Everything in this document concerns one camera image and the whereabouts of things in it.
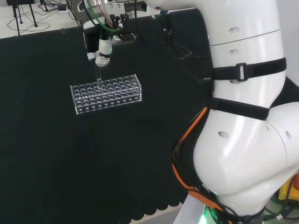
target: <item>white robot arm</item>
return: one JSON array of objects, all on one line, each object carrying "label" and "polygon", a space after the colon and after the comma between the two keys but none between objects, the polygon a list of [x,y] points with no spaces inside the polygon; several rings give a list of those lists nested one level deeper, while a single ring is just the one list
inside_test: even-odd
[{"label": "white robot arm", "polygon": [[[146,0],[155,9],[197,8],[214,68],[284,58],[276,0]],[[270,108],[285,71],[215,80],[214,97]],[[211,110],[194,150],[200,180],[239,216],[259,213],[299,169],[299,103],[270,109],[267,120]]]}]

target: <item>tripod leg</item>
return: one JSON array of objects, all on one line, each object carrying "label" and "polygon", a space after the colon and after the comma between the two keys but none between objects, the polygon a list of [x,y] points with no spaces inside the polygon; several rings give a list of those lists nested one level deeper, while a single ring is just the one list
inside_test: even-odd
[{"label": "tripod leg", "polygon": [[41,5],[43,4],[45,6],[45,11],[48,12],[47,5],[46,5],[45,1],[40,0],[40,3],[41,3]]},{"label": "tripod leg", "polygon": [[36,19],[35,19],[35,17],[34,17],[34,13],[33,13],[33,10],[32,10],[32,7],[31,7],[31,4],[29,4],[29,7],[30,7],[31,14],[32,14],[32,17],[33,17],[34,26],[35,26],[35,27],[37,27]]},{"label": "tripod leg", "polygon": [[14,11],[14,15],[15,15],[15,22],[17,23],[18,35],[20,36],[20,29],[19,29],[19,24],[18,24],[18,17],[16,16],[17,12],[16,12],[15,7],[13,7],[13,11]]},{"label": "tripod leg", "polygon": [[22,21],[22,18],[21,18],[20,6],[19,6],[19,4],[18,4],[17,0],[15,0],[15,1],[16,1],[16,3],[17,3],[18,10],[19,10],[20,24],[22,24],[22,23],[23,23],[23,21]]}]

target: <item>black tablecloth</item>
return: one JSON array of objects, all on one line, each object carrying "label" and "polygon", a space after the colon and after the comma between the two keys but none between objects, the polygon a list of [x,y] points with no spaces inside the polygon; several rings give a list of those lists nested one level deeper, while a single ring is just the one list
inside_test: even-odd
[{"label": "black tablecloth", "polygon": [[[172,20],[176,42],[209,54],[197,10]],[[138,21],[144,35],[164,41],[157,19]],[[139,38],[114,46],[103,79],[137,74],[142,102],[82,115],[70,85],[95,74],[81,28],[2,39],[0,62],[1,224],[127,224],[184,202],[170,152],[202,101],[177,61]],[[185,65],[199,77],[211,75],[210,58]],[[297,87],[287,83],[285,96],[294,97]]]}]

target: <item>green cable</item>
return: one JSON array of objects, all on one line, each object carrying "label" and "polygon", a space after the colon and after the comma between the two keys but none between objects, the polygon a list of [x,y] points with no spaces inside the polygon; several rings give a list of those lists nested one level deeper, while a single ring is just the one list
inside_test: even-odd
[{"label": "green cable", "polygon": [[117,32],[117,31],[119,31],[119,28],[117,28],[117,29],[110,29],[110,28],[106,27],[103,23],[101,23],[101,21],[98,19],[97,15],[96,15],[96,13],[94,13],[94,11],[93,11],[93,7],[92,7],[92,5],[90,4],[90,1],[89,1],[89,0],[86,0],[86,1],[87,1],[89,10],[90,10],[90,12],[92,13],[93,17],[95,18],[96,21],[98,21],[98,23],[99,23],[105,30],[110,31],[110,32]]}]

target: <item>test tube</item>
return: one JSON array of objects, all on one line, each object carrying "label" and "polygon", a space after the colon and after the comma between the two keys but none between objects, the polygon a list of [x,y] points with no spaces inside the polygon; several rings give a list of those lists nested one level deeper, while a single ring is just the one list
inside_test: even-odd
[{"label": "test tube", "polygon": [[102,73],[100,66],[95,65],[95,73],[97,77],[98,88],[102,92]]}]

